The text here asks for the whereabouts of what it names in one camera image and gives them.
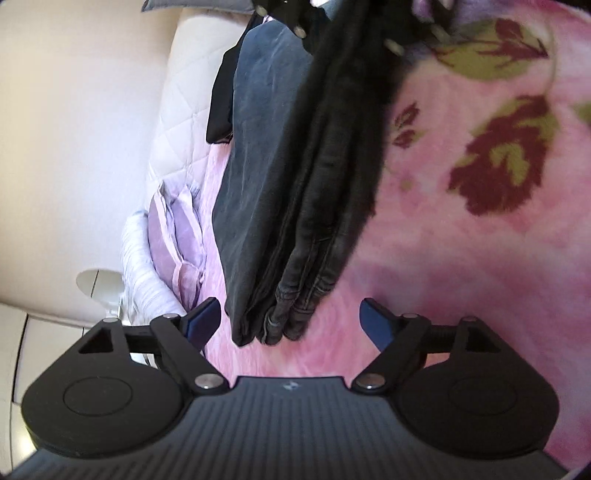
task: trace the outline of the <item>triangular cutout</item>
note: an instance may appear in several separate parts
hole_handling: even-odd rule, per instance
[[[111,342],[111,330],[101,328],[90,338],[80,349],[80,353],[109,353],[113,351],[113,342]]]

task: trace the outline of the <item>white bed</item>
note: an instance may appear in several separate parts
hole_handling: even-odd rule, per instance
[[[170,50],[148,161],[144,208],[168,176],[188,177],[190,183],[198,185],[203,181],[210,150],[205,131],[213,82],[223,54],[238,42],[248,18],[206,9],[183,9]],[[146,225],[147,215],[139,210],[129,217],[123,232],[124,304],[134,324],[147,323],[163,313],[185,314],[154,270]]]

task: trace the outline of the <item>floral pattern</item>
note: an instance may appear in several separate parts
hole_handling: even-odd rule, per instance
[[[417,108],[417,103],[414,102],[398,114],[392,125],[392,145],[407,149],[425,134],[424,131],[411,127],[419,113],[420,110]]]
[[[475,80],[521,75],[534,60],[548,58],[542,41],[514,20],[497,18],[469,24],[460,32],[465,42],[434,48],[436,59]]]
[[[591,102],[578,103],[573,109],[581,121],[591,128]]]
[[[519,96],[472,132],[448,191],[474,215],[512,212],[541,185],[544,160],[558,123],[543,95]]]

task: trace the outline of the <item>ribbed black surface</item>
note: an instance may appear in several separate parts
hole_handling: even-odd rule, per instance
[[[243,378],[202,397],[165,438],[102,460],[37,452],[11,480],[556,480],[543,453],[482,462],[439,452],[409,434],[388,403],[340,378]]]

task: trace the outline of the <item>gray fabric edge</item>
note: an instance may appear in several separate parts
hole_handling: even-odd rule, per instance
[[[214,10],[217,12],[228,12],[233,14],[252,14],[254,12],[253,8],[249,10],[237,10],[231,8],[217,7],[215,5],[208,5],[207,3],[204,5],[197,5],[188,3],[187,1],[175,2],[174,0],[170,0],[167,5],[154,5],[154,0],[145,0],[144,4],[142,5],[142,12],[162,10],[164,8],[207,8],[209,10]]]

